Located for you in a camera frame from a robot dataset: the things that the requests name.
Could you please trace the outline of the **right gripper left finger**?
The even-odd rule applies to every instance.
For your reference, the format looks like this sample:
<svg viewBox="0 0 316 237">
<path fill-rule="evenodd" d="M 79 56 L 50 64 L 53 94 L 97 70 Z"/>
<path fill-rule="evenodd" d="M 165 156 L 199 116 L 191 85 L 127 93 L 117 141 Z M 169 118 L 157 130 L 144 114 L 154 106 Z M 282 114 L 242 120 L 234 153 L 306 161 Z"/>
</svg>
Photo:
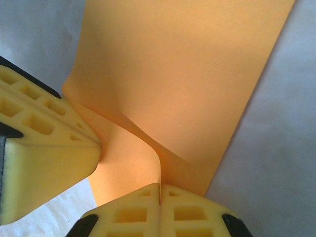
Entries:
<svg viewBox="0 0 316 237">
<path fill-rule="evenodd" d="M 159 184 L 149 184 L 81 216 L 68 237 L 158 237 Z"/>
</svg>

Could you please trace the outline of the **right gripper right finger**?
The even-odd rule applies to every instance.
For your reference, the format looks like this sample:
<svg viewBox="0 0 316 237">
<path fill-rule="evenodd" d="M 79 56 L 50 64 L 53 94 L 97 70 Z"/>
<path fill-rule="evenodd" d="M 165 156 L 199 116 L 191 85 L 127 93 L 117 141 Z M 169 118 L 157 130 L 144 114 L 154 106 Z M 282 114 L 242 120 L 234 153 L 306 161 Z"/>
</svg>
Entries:
<svg viewBox="0 0 316 237">
<path fill-rule="evenodd" d="M 227 207 L 176 186 L 161 187 L 161 237 L 249 236 L 244 222 Z"/>
</svg>

